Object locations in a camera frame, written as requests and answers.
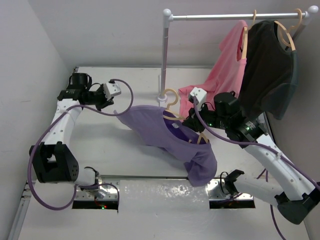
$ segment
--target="hanger hook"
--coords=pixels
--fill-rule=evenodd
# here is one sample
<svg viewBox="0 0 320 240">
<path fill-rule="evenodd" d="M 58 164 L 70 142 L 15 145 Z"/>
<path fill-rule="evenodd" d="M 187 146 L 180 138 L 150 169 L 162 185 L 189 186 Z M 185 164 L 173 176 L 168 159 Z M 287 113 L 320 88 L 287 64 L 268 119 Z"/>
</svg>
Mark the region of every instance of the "hanger hook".
<svg viewBox="0 0 320 240">
<path fill-rule="evenodd" d="M 175 95 L 175 100 L 174 100 L 174 102 L 168 103 L 167 106 L 166 106 L 166 109 L 168 110 L 168 109 L 170 108 L 170 106 L 173 106 L 173 105 L 175 105 L 175 104 L 178 102 L 179 96 L 178 96 L 178 93 L 177 93 L 174 89 L 172 89 L 172 88 L 167 88 L 167 89 L 165 89 L 165 90 L 163 91 L 163 95 L 164 95 L 165 93 L 167 93 L 167 92 L 172 92 L 172 93 Z"/>
<path fill-rule="evenodd" d="M 298 22 L 297 25 L 292 25 L 291 27 L 289 27 L 289 28 L 287 29 L 287 33 L 290 33 L 290 31 L 291 31 L 292 29 L 297 29 L 297 28 L 300 26 L 301 22 L 302 22 L 302 11 L 301 11 L 301 9 L 300 9 L 300 8 L 296 8 L 294 11 L 298 13 L 299 22 Z"/>
<path fill-rule="evenodd" d="M 252 28 L 252 26 L 255 24 L 256 17 L 257 17 L 257 10 L 255 9 L 255 10 L 253 11 L 253 20 L 252 20 L 252 24 L 251 24 L 251 26 L 248 28 L 248 30 L 250 30 L 250 29 Z"/>
</svg>

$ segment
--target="black shirt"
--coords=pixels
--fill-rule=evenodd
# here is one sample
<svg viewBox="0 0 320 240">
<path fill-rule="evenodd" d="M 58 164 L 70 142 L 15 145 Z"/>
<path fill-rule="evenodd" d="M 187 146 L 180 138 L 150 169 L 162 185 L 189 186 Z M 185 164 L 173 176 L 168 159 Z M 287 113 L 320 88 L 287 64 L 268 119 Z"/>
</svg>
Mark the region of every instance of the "black shirt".
<svg viewBox="0 0 320 240">
<path fill-rule="evenodd" d="M 280 120 L 298 86 L 297 51 L 285 51 L 274 20 L 256 23 L 248 32 L 247 63 L 239 101 L 248 118 L 263 112 Z"/>
</svg>

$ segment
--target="wooden hanger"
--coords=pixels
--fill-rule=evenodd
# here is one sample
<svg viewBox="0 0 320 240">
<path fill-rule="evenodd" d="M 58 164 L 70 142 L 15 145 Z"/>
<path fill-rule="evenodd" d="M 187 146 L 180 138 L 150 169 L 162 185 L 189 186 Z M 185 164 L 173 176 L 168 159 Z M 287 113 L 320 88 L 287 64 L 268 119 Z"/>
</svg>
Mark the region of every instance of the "wooden hanger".
<svg viewBox="0 0 320 240">
<path fill-rule="evenodd" d="M 302 11 L 301 11 L 301 9 L 300 9 L 300 8 L 297 8 L 297 9 L 295 9 L 294 11 L 297 12 L 298 15 L 299 15 L 299 22 L 298 22 L 297 25 L 293 25 L 293 26 L 289 27 L 288 29 L 286 29 L 286 28 L 282 27 L 283 25 L 282 25 L 281 23 L 280 23 L 280 24 L 281 24 L 282 26 L 281 26 L 280 24 L 278 24 L 278 23 L 279 23 L 278 21 L 274 21 L 276 24 L 278 24 L 278 25 L 284 30 L 284 32 L 286 33 L 287 36 L 288 36 L 288 34 L 290 35 L 291 30 L 297 29 L 297 28 L 300 26 L 301 22 L 302 22 Z M 287 47 L 291 47 L 291 48 L 292 48 L 292 44 L 291 44 L 291 41 L 290 41 L 290 39 L 292 40 L 291 35 L 290 35 L 290 37 L 288 36 L 290 43 L 288 43 L 288 42 L 284 39 L 284 36 L 283 36 L 281 30 L 279 31 L 279 37 L 280 37 L 280 39 L 281 39 L 281 41 L 283 42 L 284 45 L 286 45 Z"/>
<path fill-rule="evenodd" d="M 293 41 L 290 33 L 288 33 L 288 30 L 285 28 L 285 26 L 283 26 L 283 25 L 282 25 L 280 22 L 278 22 L 278 21 L 274 21 L 274 22 L 275 22 L 276 24 L 278 24 L 278 25 L 284 30 L 286 36 L 288 37 L 289 42 L 290 42 L 290 44 L 288 43 L 288 47 L 291 47 L 291 50 L 292 50 L 292 51 L 296 50 L 295 43 L 294 43 L 294 41 Z"/>
<path fill-rule="evenodd" d="M 186 120 L 186 118 L 183 117 L 182 115 L 180 115 L 179 113 L 170 110 L 170 106 L 173 106 L 173 105 L 177 104 L 177 102 L 179 100 L 178 93 L 172 88 L 167 88 L 167 89 L 165 89 L 163 91 L 163 95 L 165 93 L 167 93 L 167 92 L 172 92 L 175 95 L 175 100 L 173 102 L 170 102 L 170 103 L 167 104 L 165 111 L 168 112 L 168 113 L 171 113 L 173 115 L 176 115 L 178 117 L 170 117 L 170 116 L 165 116 L 164 115 L 163 118 L 164 119 L 168 119 L 168 120 L 173 120 L 173 121 L 175 121 L 175 120 Z M 204 139 L 206 144 L 209 142 L 208 138 L 205 136 L 205 134 L 203 132 L 201 132 L 199 134 L 199 137 L 198 137 L 198 140 L 197 140 L 196 144 L 200 144 L 201 139 Z"/>
<path fill-rule="evenodd" d="M 243 28 L 243 36 L 242 36 L 242 42 L 243 42 L 243 49 L 242 49 L 242 56 L 241 59 L 245 59 L 247 57 L 247 50 L 248 50 L 248 32 L 249 30 L 252 28 L 252 26 L 255 24 L 256 21 L 256 17 L 257 17 L 257 10 L 254 10 L 253 12 L 253 21 L 251 26 L 248 27 L 244 27 Z"/>
<path fill-rule="evenodd" d="M 165 116 L 164 115 L 163 118 L 164 119 L 168 119 L 168 120 L 173 120 L 173 121 L 175 121 L 175 120 L 186 120 L 186 118 L 181 116 L 179 113 L 170 110 L 170 106 L 173 106 L 173 105 L 177 104 L 177 102 L 179 100 L 178 93 L 175 90 L 173 90 L 172 88 L 167 88 L 167 89 L 165 89 L 163 91 L 163 95 L 165 93 L 167 93 L 167 92 L 172 92 L 175 95 L 175 100 L 173 102 L 167 104 L 165 111 L 168 112 L 168 113 L 171 113 L 173 115 L 176 115 L 178 117 L 170 117 L 170 116 Z"/>
</svg>

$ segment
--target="robotic arm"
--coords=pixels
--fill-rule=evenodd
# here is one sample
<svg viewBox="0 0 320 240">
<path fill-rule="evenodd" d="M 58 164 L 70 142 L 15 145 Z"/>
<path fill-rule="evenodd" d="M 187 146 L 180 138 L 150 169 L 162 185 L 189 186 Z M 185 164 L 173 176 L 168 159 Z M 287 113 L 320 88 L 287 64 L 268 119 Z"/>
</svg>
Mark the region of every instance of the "robotic arm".
<svg viewBox="0 0 320 240">
<path fill-rule="evenodd" d="M 113 98 L 121 94 L 117 83 L 110 81 L 100 84 L 96 91 L 90 91 L 92 78 L 86 73 L 73 73 L 68 86 L 57 97 L 54 122 L 69 107 L 95 105 L 101 109 L 114 104 Z M 78 162 L 68 148 L 72 130 L 83 109 L 75 107 L 51 129 L 36 149 L 33 167 L 41 183 L 69 182 L 80 186 L 95 184 L 96 172 L 91 168 L 79 168 Z"/>
<path fill-rule="evenodd" d="M 213 128 L 225 130 L 228 138 L 236 141 L 241 148 L 254 156 L 275 178 L 279 184 L 256 179 L 244 171 L 234 170 L 224 180 L 225 192 L 230 195 L 247 193 L 277 207 L 280 213 L 291 223 L 300 224 L 308 213 L 319 203 L 320 191 L 293 167 L 285 163 L 281 156 L 287 158 L 272 141 L 265 128 L 256 120 L 243 117 L 240 103 L 233 92 L 219 93 L 214 97 L 215 110 L 209 110 L 204 104 L 206 91 L 194 88 L 189 96 L 191 102 L 197 100 L 197 110 L 204 122 Z M 201 124 L 191 108 L 189 117 L 182 123 L 195 132 L 203 132 Z M 258 143 L 259 145 L 241 143 Z"/>
</svg>

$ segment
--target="purple shirt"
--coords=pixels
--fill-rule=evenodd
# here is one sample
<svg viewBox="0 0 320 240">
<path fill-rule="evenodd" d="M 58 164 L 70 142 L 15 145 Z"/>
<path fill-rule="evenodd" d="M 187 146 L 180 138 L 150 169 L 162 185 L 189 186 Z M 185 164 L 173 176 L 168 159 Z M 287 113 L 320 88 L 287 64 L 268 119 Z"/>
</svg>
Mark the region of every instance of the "purple shirt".
<svg viewBox="0 0 320 240">
<path fill-rule="evenodd" d="M 199 135 L 179 120 L 164 119 L 163 114 L 175 117 L 164 110 L 164 107 L 151 105 L 132 106 L 117 118 L 137 132 L 146 145 L 164 149 L 182 161 L 192 186 L 207 184 L 217 172 L 217 161 L 210 142 L 196 144 Z"/>
</svg>

